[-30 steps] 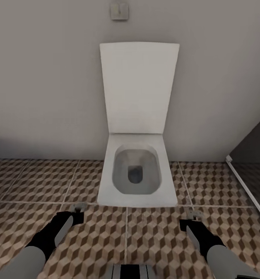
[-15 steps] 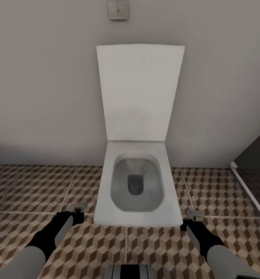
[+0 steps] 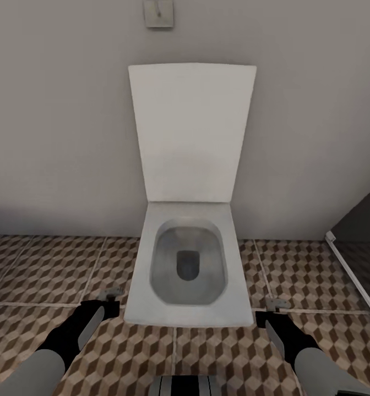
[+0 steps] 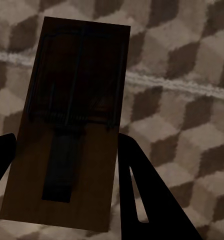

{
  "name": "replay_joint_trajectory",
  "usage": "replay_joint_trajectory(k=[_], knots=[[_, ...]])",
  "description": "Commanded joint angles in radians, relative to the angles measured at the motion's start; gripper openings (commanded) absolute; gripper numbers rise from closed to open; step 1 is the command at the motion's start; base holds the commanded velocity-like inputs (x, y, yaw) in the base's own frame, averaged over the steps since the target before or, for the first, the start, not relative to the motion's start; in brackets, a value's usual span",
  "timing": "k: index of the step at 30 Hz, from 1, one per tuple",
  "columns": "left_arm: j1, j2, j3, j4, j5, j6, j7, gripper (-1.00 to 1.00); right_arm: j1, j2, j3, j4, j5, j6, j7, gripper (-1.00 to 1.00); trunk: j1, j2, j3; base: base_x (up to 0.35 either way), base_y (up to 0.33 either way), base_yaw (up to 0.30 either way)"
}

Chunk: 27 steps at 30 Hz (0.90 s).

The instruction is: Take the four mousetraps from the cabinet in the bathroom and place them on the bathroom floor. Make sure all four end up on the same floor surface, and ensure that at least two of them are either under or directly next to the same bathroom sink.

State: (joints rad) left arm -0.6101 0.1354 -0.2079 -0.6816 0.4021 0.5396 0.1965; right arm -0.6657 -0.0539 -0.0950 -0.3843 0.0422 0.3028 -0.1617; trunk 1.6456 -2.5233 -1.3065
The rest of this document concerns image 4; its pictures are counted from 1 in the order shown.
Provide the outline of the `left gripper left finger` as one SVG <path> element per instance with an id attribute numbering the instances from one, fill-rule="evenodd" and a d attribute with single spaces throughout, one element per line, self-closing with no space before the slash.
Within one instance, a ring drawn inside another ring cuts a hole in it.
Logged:
<path id="1" fill-rule="evenodd" d="M 14 133 L 0 136 L 0 181 L 16 156 L 16 145 Z"/>

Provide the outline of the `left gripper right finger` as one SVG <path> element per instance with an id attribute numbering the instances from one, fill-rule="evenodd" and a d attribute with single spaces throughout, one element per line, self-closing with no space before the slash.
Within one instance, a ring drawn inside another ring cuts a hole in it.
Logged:
<path id="1" fill-rule="evenodd" d="M 203 240 L 143 150 L 118 134 L 121 240 Z M 130 167 L 149 223 L 138 220 Z"/>

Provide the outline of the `mousetrap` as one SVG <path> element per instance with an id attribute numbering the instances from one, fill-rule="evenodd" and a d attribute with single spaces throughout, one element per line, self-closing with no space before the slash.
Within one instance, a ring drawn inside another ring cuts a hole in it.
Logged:
<path id="1" fill-rule="evenodd" d="M 1 220 L 108 233 L 130 31 L 44 17 Z"/>

